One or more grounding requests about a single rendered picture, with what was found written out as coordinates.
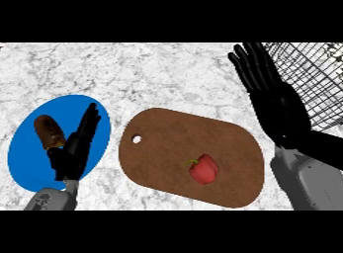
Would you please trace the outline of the brown bread loaf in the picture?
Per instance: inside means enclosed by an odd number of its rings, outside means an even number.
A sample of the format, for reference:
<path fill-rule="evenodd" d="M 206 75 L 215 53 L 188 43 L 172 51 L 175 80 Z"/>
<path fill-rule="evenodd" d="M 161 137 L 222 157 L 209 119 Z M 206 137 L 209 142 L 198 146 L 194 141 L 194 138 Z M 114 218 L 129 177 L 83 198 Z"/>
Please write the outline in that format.
<path fill-rule="evenodd" d="M 61 147 L 65 144 L 64 133 L 58 122 L 48 115 L 37 116 L 34 120 L 34 129 L 42 141 L 43 149 Z"/>

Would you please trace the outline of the blue oval placemat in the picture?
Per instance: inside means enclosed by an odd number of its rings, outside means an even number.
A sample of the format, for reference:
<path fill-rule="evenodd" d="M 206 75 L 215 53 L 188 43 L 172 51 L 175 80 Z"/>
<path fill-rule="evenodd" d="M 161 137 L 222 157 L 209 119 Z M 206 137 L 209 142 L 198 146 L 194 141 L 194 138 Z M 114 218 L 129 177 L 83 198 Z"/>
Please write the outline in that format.
<path fill-rule="evenodd" d="M 61 127 L 64 136 L 77 130 L 83 113 L 90 103 L 96 104 L 98 122 L 95 136 L 90 142 L 89 157 L 83 176 L 89 174 L 101 160 L 110 142 L 110 115 L 101 103 L 85 95 L 65 95 L 45 102 L 28 114 L 18 126 L 8 149 L 9 173 L 17 184 L 28 191 L 43 188 L 64 189 L 64 183 L 55 180 L 56 171 L 51 166 L 48 152 L 39 139 L 34 120 L 40 115 L 51 116 Z"/>

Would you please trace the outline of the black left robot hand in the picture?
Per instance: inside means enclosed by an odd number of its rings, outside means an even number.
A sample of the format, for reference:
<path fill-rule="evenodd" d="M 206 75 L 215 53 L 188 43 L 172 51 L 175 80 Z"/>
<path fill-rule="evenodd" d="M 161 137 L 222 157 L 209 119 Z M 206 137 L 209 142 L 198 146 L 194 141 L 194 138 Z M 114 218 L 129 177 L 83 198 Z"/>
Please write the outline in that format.
<path fill-rule="evenodd" d="M 79 180 L 83 175 L 99 120 L 96 104 L 90 103 L 77 130 L 70 134 L 62 148 L 48 150 L 56 181 Z"/>

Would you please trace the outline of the brown wooden cutting board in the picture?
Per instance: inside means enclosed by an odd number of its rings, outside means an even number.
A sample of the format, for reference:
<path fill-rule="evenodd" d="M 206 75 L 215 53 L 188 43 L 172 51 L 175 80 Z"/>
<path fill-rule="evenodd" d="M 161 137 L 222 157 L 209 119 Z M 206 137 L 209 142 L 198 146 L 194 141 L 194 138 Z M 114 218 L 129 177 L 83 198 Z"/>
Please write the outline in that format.
<path fill-rule="evenodd" d="M 209 155 L 218 165 L 212 183 L 192 179 L 190 161 Z M 119 160 L 129 179 L 144 187 L 241 208 L 260 195 L 265 183 L 262 149 L 250 133 L 237 125 L 153 108 L 126 126 Z"/>

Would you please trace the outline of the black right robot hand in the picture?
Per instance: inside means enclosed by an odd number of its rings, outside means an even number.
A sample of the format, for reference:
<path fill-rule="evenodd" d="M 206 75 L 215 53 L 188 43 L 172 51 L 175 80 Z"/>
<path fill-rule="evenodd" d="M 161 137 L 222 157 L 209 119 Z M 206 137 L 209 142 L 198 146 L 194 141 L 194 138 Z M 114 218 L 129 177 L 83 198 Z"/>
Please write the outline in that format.
<path fill-rule="evenodd" d="M 235 44 L 228 59 L 249 93 L 262 129 L 277 147 L 297 150 L 343 171 L 343 138 L 311 129 L 300 97 L 281 79 L 263 45 L 259 42 Z"/>

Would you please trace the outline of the red bell pepper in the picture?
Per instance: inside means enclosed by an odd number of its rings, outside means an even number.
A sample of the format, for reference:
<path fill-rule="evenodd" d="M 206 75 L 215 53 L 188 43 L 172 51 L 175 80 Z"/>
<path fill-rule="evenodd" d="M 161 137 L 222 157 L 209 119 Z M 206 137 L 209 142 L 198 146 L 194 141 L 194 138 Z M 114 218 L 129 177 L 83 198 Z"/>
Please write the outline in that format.
<path fill-rule="evenodd" d="M 218 176 L 218 165 L 213 158 L 203 154 L 197 159 L 188 160 L 188 173 L 200 185 L 210 184 Z"/>

